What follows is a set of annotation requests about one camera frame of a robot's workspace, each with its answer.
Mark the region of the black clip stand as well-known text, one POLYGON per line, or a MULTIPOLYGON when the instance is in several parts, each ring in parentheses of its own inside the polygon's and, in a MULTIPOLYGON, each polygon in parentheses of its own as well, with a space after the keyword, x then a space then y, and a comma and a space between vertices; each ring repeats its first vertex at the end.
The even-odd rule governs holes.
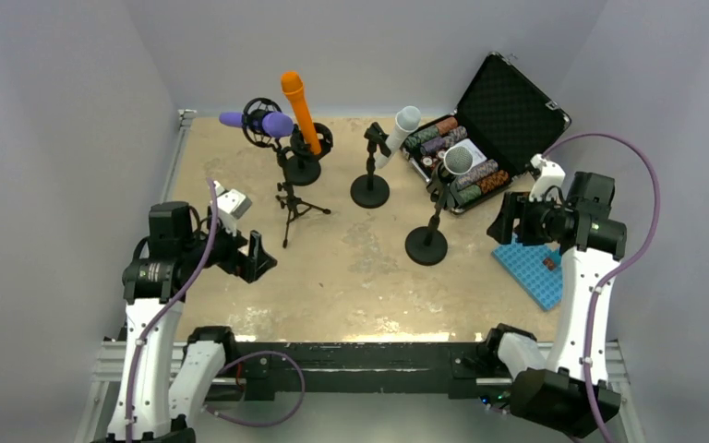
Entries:
POLYGON ((419 265, 434 266, 447 255, 448 242, 439 231, 440 214, 450 205, 450 185, 454 180, 455 176, 443 163, 436 167, 429 183, 434 213, 427 225, 414 228, 406 236, 404 248, 407 256, 419 265))
POLYGON ((350 187, 353 202, 361 208, 375 209, 384 205, 389 199, 390 187, 387 181, 376 174, 376 154, 386 156, 390 153, 386 143, 387 137, 377 122, 373 122, 364 134, 367 140, 367 171, 355 178, 350 187))

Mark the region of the black silver-mesh microphone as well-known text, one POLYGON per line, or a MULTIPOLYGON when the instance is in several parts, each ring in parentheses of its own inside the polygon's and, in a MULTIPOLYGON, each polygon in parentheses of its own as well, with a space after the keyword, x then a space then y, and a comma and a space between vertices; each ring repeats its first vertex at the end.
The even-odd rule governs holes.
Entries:
POLYGON ((435 168, 431 184, 435 188, 449 186, 459 176, 467 174, 474 158, 465 146, 454 146, 446 151, 444 159, 435 168))

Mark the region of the white microphone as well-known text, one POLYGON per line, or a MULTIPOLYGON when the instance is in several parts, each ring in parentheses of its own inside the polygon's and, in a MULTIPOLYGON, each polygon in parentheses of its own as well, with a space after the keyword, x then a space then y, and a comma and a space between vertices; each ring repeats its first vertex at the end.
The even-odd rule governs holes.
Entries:
POLYGON ((421 112, 415 106, 409 105, 402 108, 396 115, 392 131, 388 134, 385 143, 387 154, 381 151, 375 154, 375 167, 381 169, 388 164, 401 145, 420 126, 421 112))

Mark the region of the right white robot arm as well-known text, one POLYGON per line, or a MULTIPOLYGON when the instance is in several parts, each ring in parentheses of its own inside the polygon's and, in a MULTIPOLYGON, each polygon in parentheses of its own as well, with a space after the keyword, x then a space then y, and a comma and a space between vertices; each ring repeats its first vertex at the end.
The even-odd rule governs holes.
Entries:
POLYGON ((546 191, 505 193, 487 229, 501 245, 559 245, 563 294, 549 353, 533 334, 500 323, 479 354, 488 373, 509 373, 512 415, 575 439, 605 432, 621 403, 605 358, 611 282, 627 239, 625 224, 609 217, 614 196, 613 178, 578 172, 561 202, 546 191))

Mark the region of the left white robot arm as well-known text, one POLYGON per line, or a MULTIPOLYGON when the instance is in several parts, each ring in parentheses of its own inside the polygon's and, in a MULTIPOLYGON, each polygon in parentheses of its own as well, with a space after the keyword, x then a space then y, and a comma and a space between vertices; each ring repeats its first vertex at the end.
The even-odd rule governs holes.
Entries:
POLYGON ((243 236, 236 228, 250 206, 248 198, 222 196, 210 204, 205 219, 187 202, 150 208, 149 233, 122 275, 126 352, 104 441, 195 441, 193 426, 211 382, 233 374, 238 352, 230 328, 198 328, 173 375, 175 333, 186 293, 204 269, 217 267, 251 283, 276 266, 260 233, 243 236))

